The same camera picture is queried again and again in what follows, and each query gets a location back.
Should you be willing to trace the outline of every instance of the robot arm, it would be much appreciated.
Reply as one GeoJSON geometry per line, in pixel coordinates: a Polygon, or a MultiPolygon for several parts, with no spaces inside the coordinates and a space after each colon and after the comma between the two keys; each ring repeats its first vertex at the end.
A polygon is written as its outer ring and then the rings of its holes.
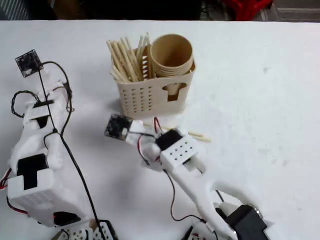
{"type": "Polygon", "coordinates": [[[107,136],[138,146],[145,167],[165,170],[194,202],[211,232],[215,230],[232,240],[267,240],[264,233],[267,226],[257,210],[232,188],[226,193],[238,198],[243,205],[237,207],[223,202],[215,208],[212,192],[218,188],[217,181],[211,174],[211,167],[202,161],[198,142],[186,130],[176,128],[153,133],[155,139],[145,137],[144,147],[141,147],[141,136],[137,133],[148,135],[150,130],[141,121],[116,114],[111,116],[105,131],[107,136]],[[199,171],[199,175],[195,176],[193,171],[199,171]]]}
{"type": "MultiPolygon", "coordinates": [[[[60,132],[68,115],[66,90],[60,81],[55,81],[48,84],[46,92],[55,127],[60,132]]],[[[9,160],[16,176],[8,180],[8,199],[48,227],[87,221],[89,206],[67,187],[62,177],[65,149],[60,136],[50,134],[53,125],[41,91],[38,97],[40,101],[26,105],[21,138],[9,160]]]]}

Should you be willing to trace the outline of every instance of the stack of paper cups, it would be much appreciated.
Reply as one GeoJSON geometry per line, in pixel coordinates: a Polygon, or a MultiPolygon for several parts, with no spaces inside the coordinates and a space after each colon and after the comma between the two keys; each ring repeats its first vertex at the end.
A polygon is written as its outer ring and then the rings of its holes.
{"type": "MultiPolygon", "coordinates": [[[[189,72],[193,64],[191,43],[183,36],[167,34],[158,37],[151,45],[150,58],[157,77],[175,77],[189,72]]],[[[167,86],[169,93],[176,94],[180,84],[167,86]]]]}

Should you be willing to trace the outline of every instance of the bundle of toothpicks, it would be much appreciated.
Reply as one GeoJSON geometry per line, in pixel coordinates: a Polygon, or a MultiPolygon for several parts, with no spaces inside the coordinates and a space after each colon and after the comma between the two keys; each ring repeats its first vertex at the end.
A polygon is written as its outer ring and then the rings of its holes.
{"type": "MultiPolygon", "coordinates": [[[[127,84],[143,81],[143,53],[147,46],[150,51],[149,34],[140,36],[138,48],[134,51],[128,37],[120,38],[120,41],[106,41],[112,55],[112,70],[110,74],[116,82],[127,84]]],[[[148,71],[151,71],[151,63],[148,63],[148,71]]]]}

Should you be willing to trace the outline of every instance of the white table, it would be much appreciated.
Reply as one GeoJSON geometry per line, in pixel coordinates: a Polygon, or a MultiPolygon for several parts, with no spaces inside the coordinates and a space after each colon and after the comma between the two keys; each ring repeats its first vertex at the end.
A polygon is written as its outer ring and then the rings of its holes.
{"type": "MultiPolygon", "coordinates": [[[[91,191],[98,216],[111,220],[120,240],[178,240],[192,220],[170,217],[172,188],[164,173],[140,166],[132,146],[103,135],[119,112],[106,40],[138,43],[177,33],[193,44],[196,74],[183,114],[160,118],[205,133],[202,143],[226,184],[258,204],[271,240],[316,239],[320,222],[320,24],[187,21],[0,21],[0,173],[20,138],[11,114],[13,94],[25,89],[15,57],[36,49],[42,61],[66,70],[75,112],[65,138],[91,191]]],[[[52,67],[56,74],[60,72],[52,67]]],[[[23,111],[25,98],[17,99],[23,111]]],[[[70,180],[83,191],[70,160],[70,180]]],[[[49,239],[57,231],[11,211],[0,192],[1,239],[49,239]]],[[[196,213],[177,187],[177,217],[196,213]]]]}

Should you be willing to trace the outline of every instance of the floor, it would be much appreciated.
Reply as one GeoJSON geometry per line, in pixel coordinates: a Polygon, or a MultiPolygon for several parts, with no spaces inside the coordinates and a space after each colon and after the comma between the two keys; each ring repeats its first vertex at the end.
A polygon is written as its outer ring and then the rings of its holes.
{"type": "MultiPolygon", "coordinates": [[[[231,21],[232,9],[221,0],[203,1],[200,20],[231,21]]],[[[263,9],[254,21],[316,22],[320,23],[320,0],[275,0],[270,9],[263,9]]]]}

